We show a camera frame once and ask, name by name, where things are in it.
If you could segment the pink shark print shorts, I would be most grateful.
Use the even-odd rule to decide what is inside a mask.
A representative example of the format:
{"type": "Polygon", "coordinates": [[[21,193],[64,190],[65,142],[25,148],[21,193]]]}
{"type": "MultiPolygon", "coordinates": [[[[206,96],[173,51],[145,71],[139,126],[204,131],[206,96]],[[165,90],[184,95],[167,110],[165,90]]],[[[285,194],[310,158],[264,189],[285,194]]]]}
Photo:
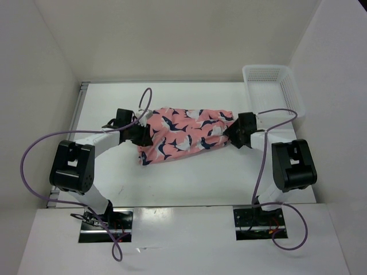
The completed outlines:
{"type": "Polygon", "coordinates": [[[145,126],[150,127],[153,144],[138,147],[140,165],[177,160],[223,147],[229,142],[224,132],[234,122],[233,113],[223,109],[153,110],[144,120],[145,126]]]}

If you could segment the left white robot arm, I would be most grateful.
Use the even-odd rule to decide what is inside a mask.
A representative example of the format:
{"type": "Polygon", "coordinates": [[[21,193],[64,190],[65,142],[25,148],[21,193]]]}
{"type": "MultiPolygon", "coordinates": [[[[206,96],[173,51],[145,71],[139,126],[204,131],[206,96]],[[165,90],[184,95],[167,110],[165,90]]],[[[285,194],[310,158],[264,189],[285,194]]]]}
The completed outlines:
{"type": "Polygon", "coordinates": [[[71,194],[86,208],[79,216],[84,222],[107,229],[126,218],[125,214],[114,211],[112,202],[94,185],[95,159],[127,140],[138,146],[152,145],[147,122],[152,115],[151,110],[134,113],[118,109],[116,117],[102,126],[100,133],[58,144],[49,180],[51,185],[71,194]]]}

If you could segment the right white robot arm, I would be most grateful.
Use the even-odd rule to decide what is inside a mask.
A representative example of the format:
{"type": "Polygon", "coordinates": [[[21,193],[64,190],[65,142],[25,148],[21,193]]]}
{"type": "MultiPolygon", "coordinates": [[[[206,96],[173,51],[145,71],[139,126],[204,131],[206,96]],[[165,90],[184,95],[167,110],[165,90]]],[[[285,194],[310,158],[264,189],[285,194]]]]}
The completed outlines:
{"type": "Polygon", "coordinates": [[[293,122],[298,114],[290,109],[271,109],[260,114],[288,111],[293,117],[283,120],[267,129],[257,126],[257,114],[244,112],[238,114],[235,122],[225,130],[236,148],[246,146],[263,153],[260,171],[251,199],[251,217],[257,225],[265,225],[275,211],[287,204],[287,199],[294,190],[304,190],[317,182],[317,171],[308,142],[304,139],[282,138],[272,133],[273,130],[293,122]],[[266,160],[271,160],[272,183],[267,189],[257,194],[266,160]]]}

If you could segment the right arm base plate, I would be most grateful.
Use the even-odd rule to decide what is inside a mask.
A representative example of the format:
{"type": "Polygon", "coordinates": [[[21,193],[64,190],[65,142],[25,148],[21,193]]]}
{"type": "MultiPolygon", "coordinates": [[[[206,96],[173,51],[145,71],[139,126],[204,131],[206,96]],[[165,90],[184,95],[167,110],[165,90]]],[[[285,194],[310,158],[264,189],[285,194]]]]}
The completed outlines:
{"type": "Polygon", "coordinates": [[[261,208],[241,207],[233,209],[237,241],[288,238],[281,209],[263,211],[261,208]]]}

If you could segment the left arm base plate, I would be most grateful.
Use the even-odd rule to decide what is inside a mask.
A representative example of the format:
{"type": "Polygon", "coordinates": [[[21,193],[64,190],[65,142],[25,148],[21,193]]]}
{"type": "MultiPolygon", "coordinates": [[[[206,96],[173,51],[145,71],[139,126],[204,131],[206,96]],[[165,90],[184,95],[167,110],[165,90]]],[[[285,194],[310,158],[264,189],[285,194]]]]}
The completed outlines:
{"type": "Polygon", "coordinates": [[[103,223],[90,212],[83,214],[70,214],[71,217],[81,221],[79,243],[107,243],[112,239],[104,229],[105,224],[113,237],[118,242],[131,242],[132,239],[132,211],[115,211],[113,220],[107,222],[106,218],[101,217],[103,223]]]}

